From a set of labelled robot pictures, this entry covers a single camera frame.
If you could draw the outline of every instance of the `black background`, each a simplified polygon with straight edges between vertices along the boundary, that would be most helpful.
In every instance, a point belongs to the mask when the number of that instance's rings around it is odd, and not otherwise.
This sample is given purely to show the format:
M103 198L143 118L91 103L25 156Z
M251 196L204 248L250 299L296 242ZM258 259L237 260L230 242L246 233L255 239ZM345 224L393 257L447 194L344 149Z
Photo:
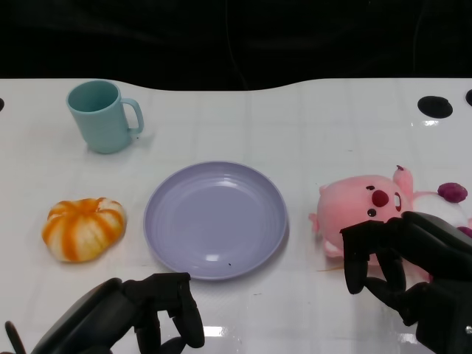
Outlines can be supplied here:
M472 77L470 0L0 0L0 30L3 78L242 90Z

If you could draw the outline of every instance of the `purple plush toy part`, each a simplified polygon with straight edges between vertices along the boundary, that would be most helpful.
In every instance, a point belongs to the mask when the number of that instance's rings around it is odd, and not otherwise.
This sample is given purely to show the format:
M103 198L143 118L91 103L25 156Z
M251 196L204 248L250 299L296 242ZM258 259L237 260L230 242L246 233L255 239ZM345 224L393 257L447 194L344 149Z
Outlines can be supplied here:
M437 189L437 194L451 203L460 203L467 198L467 190L458 183L444 183Z

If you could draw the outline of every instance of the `teal mug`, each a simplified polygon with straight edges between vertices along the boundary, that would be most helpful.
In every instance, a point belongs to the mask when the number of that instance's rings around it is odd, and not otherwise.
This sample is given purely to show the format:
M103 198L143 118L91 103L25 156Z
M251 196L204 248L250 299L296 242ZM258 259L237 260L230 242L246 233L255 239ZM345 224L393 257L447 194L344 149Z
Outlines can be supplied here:
M108 81L83 83L67 95L67 106L83 139L97 153L116 153L131 143L130 133L144 128L141 108L131 98L121 98L119 88ZM138 128L129 128L123 104L133 107Z

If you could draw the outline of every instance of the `mug rim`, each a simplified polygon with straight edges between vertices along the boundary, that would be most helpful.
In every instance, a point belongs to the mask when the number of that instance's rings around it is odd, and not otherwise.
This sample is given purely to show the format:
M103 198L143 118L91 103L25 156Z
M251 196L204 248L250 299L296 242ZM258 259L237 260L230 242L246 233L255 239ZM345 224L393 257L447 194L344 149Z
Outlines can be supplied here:
M78 89L79 87L87 84L87 83L109 83L111 85L113 85L117 91L118 91L118 95L117 95L117 98L115 99L115 101L113 101L112 103L110 103L109 105L107 105L106 107L102 108L102 109L99 109L98 111L92 111L92 112L85 112L85 111L78 111L77 109L73 108L70 104L69 104L69 96L71 95L71 93L75 90L75 89ZM66 104L67 104L67 107L69 107L69 110L71 111L74 111L74 112L77 112L77 113L80 113L80 114L96 114L96 113L99 113L99 112L103 112L103 111L106 111L107 109L109 109L111 106L113 106L117 101L119 101L121 98L121 91L119 90L119 87L117 85L115 85L114 83L112 83L111 81L108 81L108 80L90 80L90 81L86 81L84 83L81 83L77 86L75 86L71 91L69 91L69 93L67 94L67 97L66 97Z

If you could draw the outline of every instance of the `lavender plate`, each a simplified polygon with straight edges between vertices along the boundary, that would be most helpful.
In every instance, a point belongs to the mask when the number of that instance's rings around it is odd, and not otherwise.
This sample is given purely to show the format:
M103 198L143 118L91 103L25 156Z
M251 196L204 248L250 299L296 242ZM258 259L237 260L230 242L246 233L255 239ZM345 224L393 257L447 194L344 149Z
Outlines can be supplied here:
M265 176L230 162L178 171L154 192L144 230L153 254L174 271L223 280L264 263L288 227L285 203Z

